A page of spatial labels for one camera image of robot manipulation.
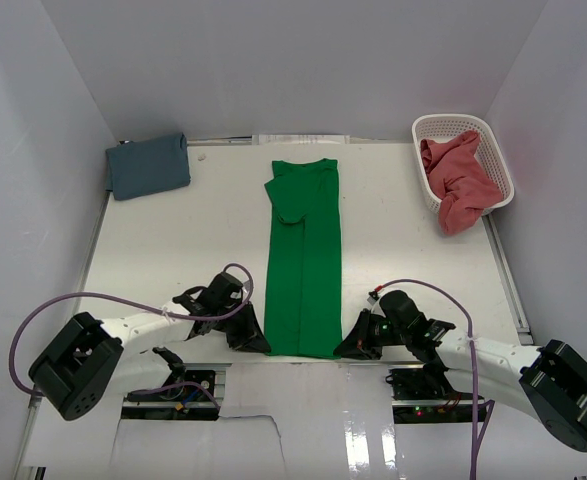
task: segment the basket rim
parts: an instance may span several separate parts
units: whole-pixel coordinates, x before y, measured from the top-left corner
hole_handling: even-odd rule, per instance
[[[418,166],[420,167],[420,168],[418,168],[418,170],[420,171],[420,178],[422,179],[422,181],[424,183],[424,187],[426,188],[426,192],[429,195],[429,197],[431,198],[431,200],[437,203],[438,208],[442,203],[442,200],[437,195],[435,195],[433,193],[433,190],[431,190],[431,186],[429,185],[428,177],[426,176],[426,171],[424,170],[424,165],[422,165],[422,157],[420,155],[420,142],[417,139],[416,127],[424,120],[443,119],[445,117],[454,117],[454,118],[458,118],[458,119],[462,118],[462,119],[472,120],[473,122],[480,124],[488,132],[488,134],[490,136],[490,140],[495,145],[495,150],[497,152],[497,156],[500,159],[500,162],[502,163],[502,165],[504,166],[504,172],[506,173],[506,181],[509,185],[509,194],[506,196],[506,198],[504,198],[501,202],[498,202],[495,205],[493,205],[492,207],[490,207],[490,209],[492,210],[495,208],[500,208],[500,207],[503,207],[503,206],[507,205],[508,203],[510,203],[511,200],[513,200],[513,196],[515,195],[515,189],[513,188],[513,180],[511,179],[511,173],[509,172],[508,166],[506,165],[506,162],[504,161],[504,156],[502,155],[502,149],[500,148],[499,143],[497,143],[497,139],[495,138],[495,134],[493,133],[493,129],[490,127],[490,125],[488,123],[486,123],[481,118],[476,117],[474,115],[468,115],[465,113],[431,113],[428,115],[422,115],[421,117],[417,118],[413,122],[413,125],[411,126],[411,133],[413,135],[413,146],[415,147],[415,153],[416,153],[416,161],[417,161]]]

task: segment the red cloth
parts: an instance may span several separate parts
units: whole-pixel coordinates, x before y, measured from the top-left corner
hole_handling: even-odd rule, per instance
[[[472,227],[502,192],[475,159],[480,134],[469,130],[446,143],[422,140],[422,164],[433,193],[442,199],[438,221],[446,235]]]

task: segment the clothing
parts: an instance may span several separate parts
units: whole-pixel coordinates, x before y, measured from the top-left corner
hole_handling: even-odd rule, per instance
[[[186,138],[178,133],[129,142],[106,151],[106,190],[116,200],[165,192],[191,183]]]
[[[485,208],[502,201],[502,192],[475,159],[480,134],[466,131],[446,143],[422,140],[422,164],[433,193],[442,199],[438,221],[455,235],[472,227]]]
[[[337,160],[273,162],[264,333],[271,355],[336,358],[342,341]]]

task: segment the white plastic basket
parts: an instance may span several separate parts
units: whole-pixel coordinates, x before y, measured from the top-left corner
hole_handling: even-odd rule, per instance
[[[472,115],[442,114],[424,115],[413,122],[413,144],[415,146],[415,160],[420,175],[422,193],[427,206],[434,213],[440,210],[440,200],[431,190],[426,171],[422,165],[420,143],[428,138],[438,143],[448,142],[460,133],[475,130],[480,134],[480,145],[475,152],[475,158],[482,165],[486,174],[493,180],[503,195],[503,200],[491,208],[484,210],[482,215],[491,213],[494,209],[503,207],[513,200],[513,182],[506,168],[500,147],[495,140],[491,127],[484,120]]]

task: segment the blue towel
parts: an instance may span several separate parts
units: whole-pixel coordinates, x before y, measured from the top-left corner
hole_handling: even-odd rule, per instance
[[[184,134],[129,142],[106,151],[106,190],[116,200],[165,192],[191,183]]]

